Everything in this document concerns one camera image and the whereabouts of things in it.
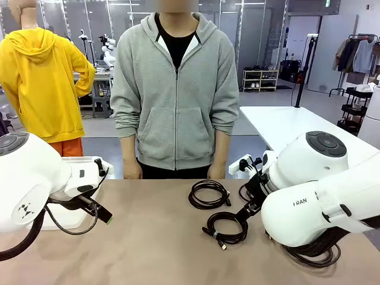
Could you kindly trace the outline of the black trousers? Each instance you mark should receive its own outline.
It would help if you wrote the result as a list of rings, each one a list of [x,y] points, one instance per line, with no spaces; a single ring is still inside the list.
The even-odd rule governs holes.
[[[204,166],[193,169],[168,170],[158,167],[148,166],[137,160],[142,169],[142,178],[150,180],[160,179],[206,179],[208,170],[211,167]]]

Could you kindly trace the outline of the yellow hoodie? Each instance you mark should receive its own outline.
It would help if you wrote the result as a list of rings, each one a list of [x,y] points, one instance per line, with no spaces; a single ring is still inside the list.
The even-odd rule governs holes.
[[[73,43],[43,28],[0,42],[0,86],[26,131],[47,143],[84,136],[78,99],[91,92],[95,73]]]

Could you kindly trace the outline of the orange shorts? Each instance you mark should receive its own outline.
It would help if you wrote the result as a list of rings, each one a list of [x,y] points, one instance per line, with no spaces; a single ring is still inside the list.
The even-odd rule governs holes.
[[[50,143],[50,146],[53,147],[61,157],[83,156],[83,145],[81,138],[61,142],[53,142]]]

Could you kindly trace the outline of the black pole with white top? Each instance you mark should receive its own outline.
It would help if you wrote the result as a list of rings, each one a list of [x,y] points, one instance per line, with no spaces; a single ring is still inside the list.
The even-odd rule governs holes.
[[[319,36],[319,34],[317,34],[317,33],[307,35],[307,38],[309,39],[309,46],[308,46],[308,52],[306,54],[305,65],[304,65],[303,71],[302,71],[302,77],[301,77],[299,91],[298,91],[297,98],[296,98],[295,108],[300,108],[300,101],[302,98],[303,88],[305,85],[305,78],[306,78],[306,74],[307,74],[308,69],[309,69],[311,54],[312,54],[312,51],[313,51],[313,48],[314,48],[314,45],[315,45],[315,42],[316,42],[316,39],[318,38],[318,36]]]

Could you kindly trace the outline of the black tripod stand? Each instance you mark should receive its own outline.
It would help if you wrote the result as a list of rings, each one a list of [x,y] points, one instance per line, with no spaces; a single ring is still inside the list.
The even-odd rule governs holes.
[[[78,38],[81,39],[83,42],[86,59],[88,61],[91,61],[93,66],[96,67],[97,64],[96,64],[96,59],[94,55],[93,41],[87,37],[83,29],[81,29],[81,34],[79,35]]]

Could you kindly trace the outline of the pale wooden shoe rack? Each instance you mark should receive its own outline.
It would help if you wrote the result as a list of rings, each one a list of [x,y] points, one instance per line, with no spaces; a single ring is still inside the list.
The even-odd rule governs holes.
[[[243,70],[242,91],[276,91],[279,70]]]

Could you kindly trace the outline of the person's left hand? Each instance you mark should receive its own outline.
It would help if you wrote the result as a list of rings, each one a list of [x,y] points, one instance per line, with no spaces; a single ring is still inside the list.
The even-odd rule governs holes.
[[[224,179],[226,177],[226,164],[220,162],[214,162],[207,173],[207,178],[216,180]]]

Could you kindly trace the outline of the navy hanging jacket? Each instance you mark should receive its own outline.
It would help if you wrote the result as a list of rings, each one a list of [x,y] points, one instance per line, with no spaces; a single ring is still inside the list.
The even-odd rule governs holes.
[[[339,63],[338,63],[338,71],[340,72],[346,72],[347,68],[350,66],[350,64],[353,61],[354,54],[356,53],[356,49],[358,46],[358,40],[357,39],[349,39],[346,46],[344,47]]]

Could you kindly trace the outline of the grey zip hoodie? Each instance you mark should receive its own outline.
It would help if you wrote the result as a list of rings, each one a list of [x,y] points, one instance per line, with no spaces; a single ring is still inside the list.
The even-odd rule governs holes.
[[[232,133],[239,116],[235,49],[202,14],[175,66],[152,13],[119,39],[110,105],[116,132],[135,137],[138,160],[161,169],[204,167],[216,131]]]

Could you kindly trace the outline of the black USB cable grey tie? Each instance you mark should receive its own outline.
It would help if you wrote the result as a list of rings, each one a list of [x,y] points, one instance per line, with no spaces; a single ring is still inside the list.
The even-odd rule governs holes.
[[[220,233],[216,230],[214,226],[214,223],[218,220],[234,221],[240,226],[241,231],[237,234]],[[202,231],[205,234],[211,236],[213,239],[215,239],[218,242],[219,247],[221,247],[222,250],[225,250],[227,248],[227,245],[236,245],[238,243],[243,242],[247,237],[248,227],[248,222],[246,220],[239,221],[236,218],[236,214],[227,211],[222,211],[212,214],[207,220],[207,226],[202,227]]]

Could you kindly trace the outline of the black bags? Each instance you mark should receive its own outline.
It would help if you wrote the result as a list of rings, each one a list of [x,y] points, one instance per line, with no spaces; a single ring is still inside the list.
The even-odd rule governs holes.
[[[300,73],[300,60],[283,60],[280,63],[279,79],[297,83]]]

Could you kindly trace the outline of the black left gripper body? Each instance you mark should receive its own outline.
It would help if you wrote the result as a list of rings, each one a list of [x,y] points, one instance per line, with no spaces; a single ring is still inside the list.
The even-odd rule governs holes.
[[[98,190],[94,189],[94,190],[82,193],[81,195],[85,197],[87,200],[91,200],[91,197],[97,192]],[[90,201],[89,202],[83,201],[79,196],[74,197],[68,201],[60,201],[58,199],[49,197],[49,203],[60,204],[60,205],[63,205],[64,207],[87,207],[88,205],[91,204]]]

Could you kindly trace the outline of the black trolley cart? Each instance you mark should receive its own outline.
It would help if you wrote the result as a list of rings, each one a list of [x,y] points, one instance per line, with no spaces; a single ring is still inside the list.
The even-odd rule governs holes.
[[[348,87],[344,94],[347,95],[347,101],[341,107],[343,114],[337,122],[337,126],[354,136],[358,136],[373,93],[357,91],[354,87]]]

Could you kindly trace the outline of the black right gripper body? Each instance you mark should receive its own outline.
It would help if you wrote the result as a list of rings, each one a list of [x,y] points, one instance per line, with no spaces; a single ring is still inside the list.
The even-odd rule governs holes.
[[[261,208],[264,200],[268,196],[266,184],[268,183],[267,175],[256,173],[246,184],[246,189],[249,193],[249,205],[251,208]]]

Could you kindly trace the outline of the person's right hand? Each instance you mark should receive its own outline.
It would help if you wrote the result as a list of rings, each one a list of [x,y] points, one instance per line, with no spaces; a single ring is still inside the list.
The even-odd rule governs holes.
[[[142,179],[143,171],[136,159],[123,160],[123,178],[124,179]]]

